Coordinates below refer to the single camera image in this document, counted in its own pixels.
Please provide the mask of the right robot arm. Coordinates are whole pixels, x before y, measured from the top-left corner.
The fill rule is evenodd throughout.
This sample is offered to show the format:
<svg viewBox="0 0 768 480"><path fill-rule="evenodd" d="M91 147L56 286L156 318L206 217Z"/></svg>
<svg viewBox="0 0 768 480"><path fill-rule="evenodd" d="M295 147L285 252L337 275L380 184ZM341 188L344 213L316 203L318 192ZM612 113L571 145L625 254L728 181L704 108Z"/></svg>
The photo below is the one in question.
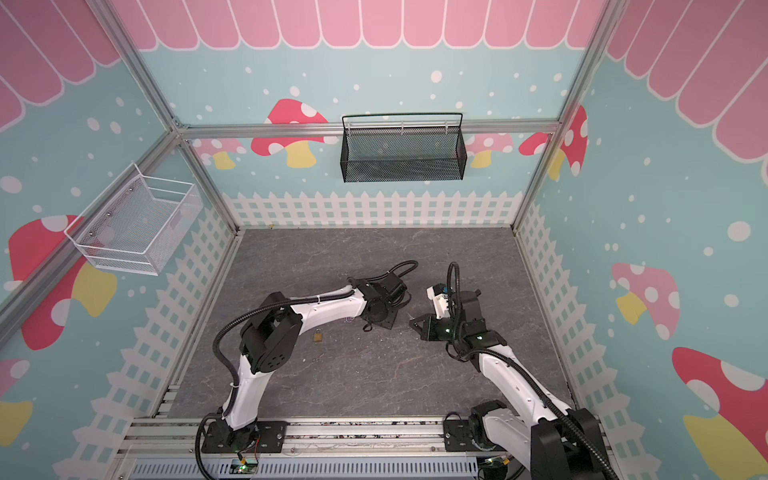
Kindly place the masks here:
<svg viewBox="0 0 768 480"><path fill-rule="evenodd" d="M459 264L452 262L446 282L428 289L435 312L410 322L422 340L444 343L452 359L472 365L505 397L470 414L477 447L503 449L532 479L617 479L596 416L571 408L534 378L487 327L479 296L461 288Z"/></svg>

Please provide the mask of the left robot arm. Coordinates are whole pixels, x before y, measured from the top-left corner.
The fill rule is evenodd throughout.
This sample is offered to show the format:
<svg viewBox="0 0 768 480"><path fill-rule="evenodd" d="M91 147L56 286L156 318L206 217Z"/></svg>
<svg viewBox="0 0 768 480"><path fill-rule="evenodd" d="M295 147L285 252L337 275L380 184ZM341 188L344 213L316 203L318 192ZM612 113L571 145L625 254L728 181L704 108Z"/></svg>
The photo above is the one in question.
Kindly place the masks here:
<svg viewBox="0 0 768 480"><path fill-rule="evenodd" d="M403 277L418 267L402 261L380 275L349 278L338 290L304 297L270 294L262 304L226 324L214 337L212 352L231 375L223 405L200 421L193 453L200 474L214 476L202 459L203 440L237 454L256 449L261 440L258 410L273 372L291 358L298 338L321 325L360 318L363 330L392 329L411 299Z"/></svg>

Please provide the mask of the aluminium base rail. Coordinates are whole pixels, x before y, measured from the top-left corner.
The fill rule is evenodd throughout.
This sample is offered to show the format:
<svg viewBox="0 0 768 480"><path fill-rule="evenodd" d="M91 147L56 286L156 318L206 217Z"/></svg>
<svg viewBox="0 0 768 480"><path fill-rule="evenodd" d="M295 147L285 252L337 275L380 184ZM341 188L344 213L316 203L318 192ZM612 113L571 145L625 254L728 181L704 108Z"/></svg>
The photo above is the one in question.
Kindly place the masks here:
<svg viewBox="0 0 768 480"><path fill-rule="evenodd" d="M519 463L500 449L448 437L440 416L289 418L264 443L278 452L193 453L196 419L134 421L110 479L476 479L479 469Z"/></svg>

